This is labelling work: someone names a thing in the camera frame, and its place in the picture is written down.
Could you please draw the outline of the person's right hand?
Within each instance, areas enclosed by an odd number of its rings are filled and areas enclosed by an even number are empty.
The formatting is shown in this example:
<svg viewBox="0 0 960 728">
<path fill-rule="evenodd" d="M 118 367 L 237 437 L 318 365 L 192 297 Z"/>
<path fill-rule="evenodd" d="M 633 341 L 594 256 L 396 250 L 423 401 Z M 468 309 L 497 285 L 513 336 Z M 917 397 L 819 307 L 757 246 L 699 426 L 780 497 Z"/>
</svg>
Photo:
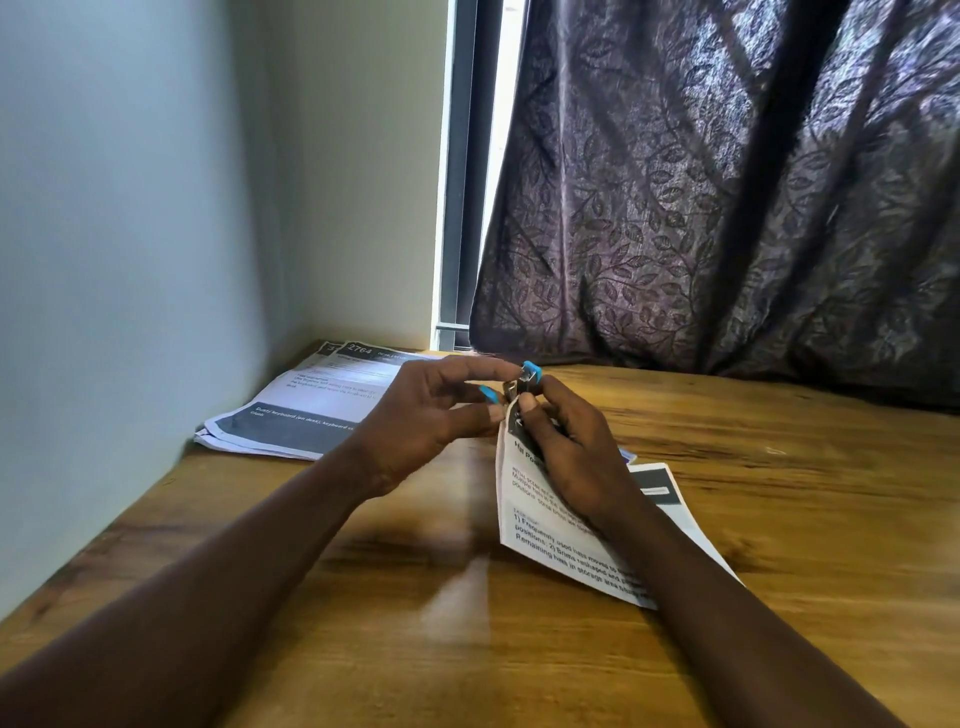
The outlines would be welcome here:
<svg viewBox="0 0 960 728">
<path fill-rule="evenodd" d="M 636 489 L 606 418 L 555 376 L 542 377 L 535 396 L 549 412 L 543 462 L 562 499 L 600 533 L 637 504 Z"/>
</svg>

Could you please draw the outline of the person's left hand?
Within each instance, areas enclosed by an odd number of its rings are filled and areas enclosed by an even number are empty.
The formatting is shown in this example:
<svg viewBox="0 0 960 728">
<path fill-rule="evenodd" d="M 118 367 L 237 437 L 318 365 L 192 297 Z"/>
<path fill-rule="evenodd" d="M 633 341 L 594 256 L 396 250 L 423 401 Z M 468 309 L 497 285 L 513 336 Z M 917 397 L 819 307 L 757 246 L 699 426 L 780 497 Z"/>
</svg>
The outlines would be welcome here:
<svg viewBox="0 0 960 728">
<path fill-rule="evenodd" d="M 404 363 L 349 439 L 350 450 L 369 470 L 372 493 L 389 494 L 451 444 L 436 443 L 431 426 L 440 410 L 452 408 L 454 384 L 486 384 L 502 395 L 507 408 L 503 385 L 524 371 L 541 369 L 531 362 L 517 365 L 477 355 Z"/>
</svg>

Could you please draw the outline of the white printed paper sheet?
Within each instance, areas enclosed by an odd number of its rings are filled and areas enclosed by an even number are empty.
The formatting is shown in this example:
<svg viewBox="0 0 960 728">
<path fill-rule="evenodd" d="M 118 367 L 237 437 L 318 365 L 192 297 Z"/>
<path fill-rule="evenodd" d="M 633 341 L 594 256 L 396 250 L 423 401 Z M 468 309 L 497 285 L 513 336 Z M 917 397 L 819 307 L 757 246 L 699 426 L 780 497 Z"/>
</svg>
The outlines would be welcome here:
<svg viewBox="0 0 960 728">
<path fill-rule="evenodd" d="M 605 595 L 657 609 L 630 568 L 555 491 L 516 402 L 500 425 L 495 481 L 501 545 Z"/>
</svg>

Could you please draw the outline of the person's right forearm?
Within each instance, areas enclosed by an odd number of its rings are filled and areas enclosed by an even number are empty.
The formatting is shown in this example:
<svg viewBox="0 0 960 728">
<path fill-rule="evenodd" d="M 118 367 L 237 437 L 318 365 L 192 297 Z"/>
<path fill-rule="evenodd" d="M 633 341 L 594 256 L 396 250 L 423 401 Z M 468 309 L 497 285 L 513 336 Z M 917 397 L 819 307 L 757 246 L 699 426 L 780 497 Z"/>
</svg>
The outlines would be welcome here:
<svg viewBox="0 0 960 728">
<path fill-rule="evenodd" d="M 648 588 L 727 728 L 908 728 L 656 506 L 592 520 Z"/>
</svg>

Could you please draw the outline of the person's left forearm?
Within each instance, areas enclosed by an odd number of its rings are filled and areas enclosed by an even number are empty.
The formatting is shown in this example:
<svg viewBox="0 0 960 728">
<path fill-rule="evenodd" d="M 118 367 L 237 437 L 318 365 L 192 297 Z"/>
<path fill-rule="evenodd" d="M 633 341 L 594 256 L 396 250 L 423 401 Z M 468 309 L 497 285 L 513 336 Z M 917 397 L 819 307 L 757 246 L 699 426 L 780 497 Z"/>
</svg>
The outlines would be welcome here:
<svg viewBox="0 0 960 728">
<path fill-rule="evenodd" d="M 209 724 L 349 516 L 395 486 L 361 446 L 323 456 L 0 676 L 0 728 Z"/>
</svg>

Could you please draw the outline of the white sheet with dark header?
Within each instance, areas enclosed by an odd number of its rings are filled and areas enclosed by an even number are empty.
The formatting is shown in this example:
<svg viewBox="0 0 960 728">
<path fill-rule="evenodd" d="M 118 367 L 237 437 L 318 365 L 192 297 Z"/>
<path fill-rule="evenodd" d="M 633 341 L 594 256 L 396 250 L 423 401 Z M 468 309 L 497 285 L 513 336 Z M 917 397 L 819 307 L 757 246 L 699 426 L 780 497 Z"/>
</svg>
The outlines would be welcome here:
<svg viewBox="0 0 960 728">
<path fill-rule="evenodd" d="M 228 453 L 317 460 L 354 432 L 404 363 L 437 358 L 356 341 L 324 342 L 250 402 L 209 418 L 195 441 Z"/>
<path fill-rule="evenodd" d="M 195 442 L 225 453 L 317 460 L 354 429 L 349 422 L 323 414 L 310 389 L 320 383 L 318 371 L 343 345 L 321 341 L 252 401 L 208 419 L 195 432 Z"/>
<path fill-rule="evenodd" d="M 632 482 L 642 491 L 644 496 L 666 514 L 677 528 L 697 544 L 726 573 L 740 581 L 734 570 L 697 523 L 670 468 L 665 463 L 630 464 L 627 467 Z"/>
</svg>

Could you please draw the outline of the dark leaf-patterned curtain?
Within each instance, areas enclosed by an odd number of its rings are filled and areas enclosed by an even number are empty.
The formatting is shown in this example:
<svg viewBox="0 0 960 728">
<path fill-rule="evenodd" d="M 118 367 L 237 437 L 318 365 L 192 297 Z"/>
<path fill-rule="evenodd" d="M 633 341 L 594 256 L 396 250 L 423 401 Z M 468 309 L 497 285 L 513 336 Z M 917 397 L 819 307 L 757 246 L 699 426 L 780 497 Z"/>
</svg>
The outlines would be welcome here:
<svg viewBox="0 0 960 728">
<path fill-rule="evenodd" d="M 960 0 L 529 0 L 476 350 L 960 414 Z"/>
</svg>

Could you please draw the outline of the grey window frame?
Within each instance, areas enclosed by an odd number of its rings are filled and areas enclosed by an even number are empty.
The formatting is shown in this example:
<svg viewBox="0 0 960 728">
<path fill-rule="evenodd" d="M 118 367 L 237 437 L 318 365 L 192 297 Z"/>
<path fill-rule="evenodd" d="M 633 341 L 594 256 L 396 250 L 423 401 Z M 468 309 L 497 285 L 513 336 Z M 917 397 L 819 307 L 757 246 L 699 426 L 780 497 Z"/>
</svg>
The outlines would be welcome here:
<svg viewBox="0 0 960 728">
<path fill-rule="evenodd" d="M 450 0 L 445 182 L 433 344 L 470 346 L 470 320 L 497 198 L 527 0 Z"/>
</svg>

